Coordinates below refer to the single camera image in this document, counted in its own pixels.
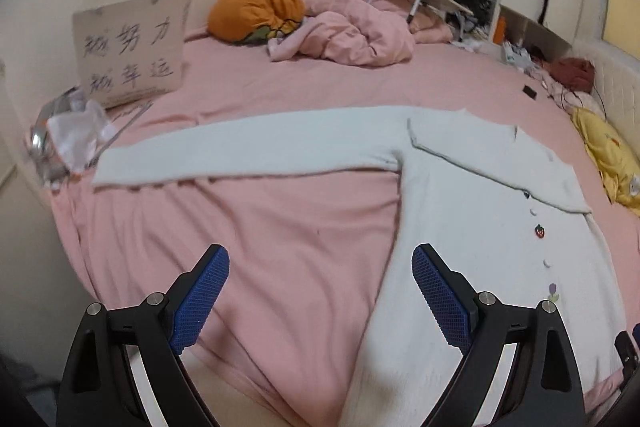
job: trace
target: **quilted headboard panel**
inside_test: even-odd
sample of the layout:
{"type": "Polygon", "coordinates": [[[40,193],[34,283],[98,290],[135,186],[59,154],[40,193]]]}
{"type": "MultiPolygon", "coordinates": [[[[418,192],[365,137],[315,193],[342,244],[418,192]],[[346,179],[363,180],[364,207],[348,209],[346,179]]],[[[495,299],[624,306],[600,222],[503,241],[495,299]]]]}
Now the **quilted headboard panel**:
{"type": "Polygon", "coordinates": [[[640,156],[640,60],[601,40],[575,40],[572,55],[594,64],[607,120],[640,156]]]}

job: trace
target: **white cardigan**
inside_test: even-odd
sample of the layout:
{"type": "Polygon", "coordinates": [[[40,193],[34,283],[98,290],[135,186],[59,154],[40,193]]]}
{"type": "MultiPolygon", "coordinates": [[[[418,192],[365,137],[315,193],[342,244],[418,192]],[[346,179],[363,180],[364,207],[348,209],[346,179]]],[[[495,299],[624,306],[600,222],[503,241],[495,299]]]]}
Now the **white cardigan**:
{"type": "MultiPolygon", "coordinates": [[[[461,359],[412,277],[421,243],[507,304],[535,307],[555,284],[584,391],[622,366],[614,339],[625,315],[604,237],[574,170],[517,126],[413,107],[258,116],[109,150],[94,185],[358,168],[401,172],[401,219],[340,427],[420,425],[461,359]]],[[[497,408],[513,352],[505,349],[481,425],[497,408]]]]}

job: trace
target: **dark red cloth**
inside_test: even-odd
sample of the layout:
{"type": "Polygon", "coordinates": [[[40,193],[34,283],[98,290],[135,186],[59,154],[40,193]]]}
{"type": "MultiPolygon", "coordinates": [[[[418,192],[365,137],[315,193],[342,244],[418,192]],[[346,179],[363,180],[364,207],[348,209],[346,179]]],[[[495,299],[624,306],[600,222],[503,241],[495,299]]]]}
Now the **dark red cloth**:
{"type": "Polygon", "coordinates": [[[596,68],[583,58],[561,58],[551,64],[549,73],[567,89],[591,92],[596,68]]]}

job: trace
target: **black phone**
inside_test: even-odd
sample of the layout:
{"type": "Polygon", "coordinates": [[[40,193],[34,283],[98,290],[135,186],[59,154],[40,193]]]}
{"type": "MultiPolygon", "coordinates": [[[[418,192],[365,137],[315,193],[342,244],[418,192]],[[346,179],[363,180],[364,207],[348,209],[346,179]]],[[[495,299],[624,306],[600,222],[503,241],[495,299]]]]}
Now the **black phone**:
{"type": "Polygon", "coordinates": [[[529,86],[524,86],[524,89],[522,90],[522,92],[526,94],[531,100],[535,100],[536,97],[538,96],[538,94],[529,86]]]}

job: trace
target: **pink blanket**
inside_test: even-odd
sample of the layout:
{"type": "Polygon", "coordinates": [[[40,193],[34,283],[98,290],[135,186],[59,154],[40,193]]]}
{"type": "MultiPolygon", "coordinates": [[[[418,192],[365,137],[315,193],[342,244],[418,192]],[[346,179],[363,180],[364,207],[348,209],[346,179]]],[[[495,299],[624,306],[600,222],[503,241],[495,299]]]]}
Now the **pink blanket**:
{"type": "MultiPolygon", "coordinates": [[[[530,80],[513,68],[442,44],[373,70],[309,58],[273,64],[261,48],[212,39],[189,42],[184,54],[184,86],[161,97],[116,145],[256,114],[383,104],[467,108],[520,124],[574,166],[609,243],[629,324],[640,322],[638,218],[609,203],[567,115],[545,97],[524,95],[530,80]]],[[[394,241],[398,176],[338,172],[97,191],[91,177],[52,197],[87,289],[109,308],[139,304],[222,243],[231,273],[198,357],[293,425],[335,426],[394,241]]],[[[588,395],[590,403],[610,387],[588,395]]]]}
{"type": "Polygon", "coordinates": [[[406,23],[414,0],[303,0],[309,17],[284,39],[271,39],[271,60],[297,53],[351,66],[388,66],[409,60],[414,42],[449,42],[451,30],[428,8],[406,23]]]}

